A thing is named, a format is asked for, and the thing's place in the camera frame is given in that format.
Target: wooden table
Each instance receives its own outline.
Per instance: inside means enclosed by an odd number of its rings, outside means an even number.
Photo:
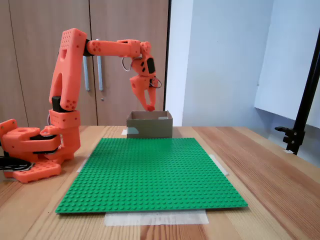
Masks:
[[[81,148],[61,175],[0,183],[0,239],[320,239],[320,169],[245,127],[178,127],[214,154],[249,207],[207,211],[209,224],[104,226],[104,214],[57,215],[77,169],[101,138],[123,138],[124,126],[80,128]]]

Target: green lego baseplate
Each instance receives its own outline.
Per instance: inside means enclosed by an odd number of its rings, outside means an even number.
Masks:
[[[194,138],[103,138],[55,212],[246,206],[245,200]]]

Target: cardboard box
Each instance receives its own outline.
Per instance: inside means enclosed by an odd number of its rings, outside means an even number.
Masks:
[[[128,139],[172,138],[173,118],[168,111],[132,111],[126,126]]]

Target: wood grain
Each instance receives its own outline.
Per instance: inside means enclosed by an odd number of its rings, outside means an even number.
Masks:
[[[136,39],[151,43],[157,77],[163,86],[156,91],[155,109],[164,106],[167,50],[168,0],[90,0],[92,39],[117,41]],[[123,70],[121,59],[101,58],[103,91],[99,90],[97,57],[93,57],[99,125],[125,125],[129,113],[144,110],[132,92],[134,70]]]
[[[47,125],[49,93],[62,32],[77,28],[90,39],[88,0],[9,0],[13,38],[29,127]],[[87,60],[91,91],[86,91],[84,71],[77,110],[82,125],[97,125],[93,63]]]
[[[235,129],[195,129],[291,237],[320,239],[318,183]]]
[[[268,149],[269,151],[273,152],[282,160],[299,169],[301,172],[308,175],[310,178],[312,178],[314,181],[320,184],[319,168],[315,167],[315,165],[313,165],[312,163],[303,160],[297,155],[285,152],[285,149],[283,149],[281,146],[273,143],[272,141],[269,141],[268,139],[264,138],[263,136],[260,136],[254,131],[249,130],[248,128],[234,127],[234,129],[236,129],[243,135],[251,138],[253,141],[260,144],[265,149]]]
[[[7,0],[0,1],[0,123],[16,119],[28,127]]]
[[[291,239],[287,232],[280,226],[277,220],[257,200],[248,188],[235,175],[233,170],[224,163],[215,152],[192,127],[179,127],[183,138],[195,138],[208,154],[215,155],[215,158],[229,172],[228,180],[248,203],[248,208],[228,211],[207,210],[209,225],[205,225],[206,232],[212,239],[221,236],[221,239]]]
[[[315,184],[308,179],[308,168],[296,173],[301,179],[292,176],[291,171],[298,171],[292,169],[298,160],[290,165],[288,155],[275,154],[277,148],[271,145],[270,149],[264,148],[263,141],[248,137],[250,131],[242,127],[177,127],[173,137],[194,137],[208,154],[214,154],[229,172],[229,181],[248,202],[247,208],[207,210],[209,224],[204,225],[107,227],[104,214],[56,214],[55,209],[78,175],[77,169],[99,140],[125,138],[121,135],[125,128],[81,127],[81,148],[75,159],[63,164],[63,174],[28,184],[0,182],[1,239],[317,239],[320,219],[315,207],[319,200],[315,202],[317,194],[310,189]]]

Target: black stand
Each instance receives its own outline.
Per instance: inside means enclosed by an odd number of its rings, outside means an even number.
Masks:
[[[298,114],[296,115],[293,128],[278,126],[275,130],[284,132],[283,141],[287,144],[286,149],[297,155],[299,147],[305,137],[305,127],[312,102],[315,97],[318,81],[320,77],[320,30],[315,44],[314,54],[310,66],[308,78],[306,80]]]

